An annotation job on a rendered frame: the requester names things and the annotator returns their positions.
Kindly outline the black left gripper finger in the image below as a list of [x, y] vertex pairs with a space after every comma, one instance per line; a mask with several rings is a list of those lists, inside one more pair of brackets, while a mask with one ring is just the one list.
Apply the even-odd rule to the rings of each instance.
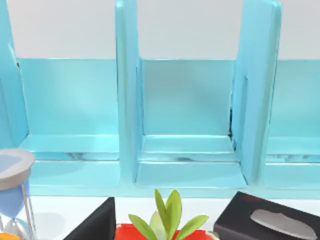
[[115, 240], [115, 198], [109, 197], [63, 240]]

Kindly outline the blue sand hourglass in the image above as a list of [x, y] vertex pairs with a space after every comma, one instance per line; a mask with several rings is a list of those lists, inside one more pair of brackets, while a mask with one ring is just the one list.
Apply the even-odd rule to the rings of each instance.
[[34, 162], [28, 150], [0, 150], [0, 231], [21, 240], [38, 240], [29, 181]]

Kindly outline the black tissue box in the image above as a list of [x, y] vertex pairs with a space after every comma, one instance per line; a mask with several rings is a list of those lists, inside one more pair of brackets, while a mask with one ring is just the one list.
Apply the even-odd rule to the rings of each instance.
[[320, 217], [238, 191], [213, 231], [220, 240], [320, 240]]

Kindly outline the light blue rack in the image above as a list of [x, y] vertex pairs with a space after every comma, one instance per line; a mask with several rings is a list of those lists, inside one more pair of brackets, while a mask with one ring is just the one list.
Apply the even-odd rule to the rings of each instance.
[[320, 59], [278, 59], [278, 0], [243, 1], [235, 59], [142, 58], [112, 1], [115, 57], [21, 58], [0, 0], [0, 150], [34, 195], [320, 199]]

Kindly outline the green plant in red pot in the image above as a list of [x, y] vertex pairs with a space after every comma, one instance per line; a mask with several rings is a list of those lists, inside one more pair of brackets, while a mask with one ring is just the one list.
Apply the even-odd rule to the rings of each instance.
[[173, 190], [166, 201], [158, 189], [154, 190], [156, 211], [149, 223], [141, 217], [129, 214], [130, 224], [116, 225], [114, 240], [220, 240], [218, 233], [200, 229], [209, 219], [208, 215], [197, 215], [181, 229], [182, 199]]

